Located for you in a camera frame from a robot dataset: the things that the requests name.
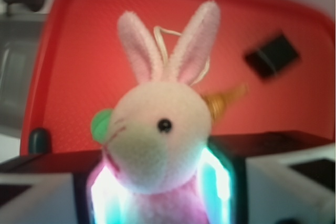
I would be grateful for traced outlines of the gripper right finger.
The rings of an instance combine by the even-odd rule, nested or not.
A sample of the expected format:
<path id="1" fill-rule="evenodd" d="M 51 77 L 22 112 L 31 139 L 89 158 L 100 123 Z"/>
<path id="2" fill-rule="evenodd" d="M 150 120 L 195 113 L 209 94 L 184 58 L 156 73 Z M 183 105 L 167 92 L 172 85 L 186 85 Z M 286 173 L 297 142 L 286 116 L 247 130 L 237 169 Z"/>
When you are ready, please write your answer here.
<path id="1" fill-rule="evenodd" d="M 298 131 L 212 136 L 201 192 L 210 223 L 335 223 L 335 142 Z"/>

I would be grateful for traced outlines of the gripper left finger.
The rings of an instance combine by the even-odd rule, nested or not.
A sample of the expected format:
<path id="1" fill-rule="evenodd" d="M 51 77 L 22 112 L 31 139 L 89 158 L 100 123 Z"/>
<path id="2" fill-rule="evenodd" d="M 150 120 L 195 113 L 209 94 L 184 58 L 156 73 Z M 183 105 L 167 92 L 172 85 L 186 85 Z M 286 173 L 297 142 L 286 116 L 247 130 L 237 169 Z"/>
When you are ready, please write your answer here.
<path id="1" fill-rule="evenodd" d="M 32 154 L 1 164 L 1 223 L 93 223 L 100 151 Z"/>

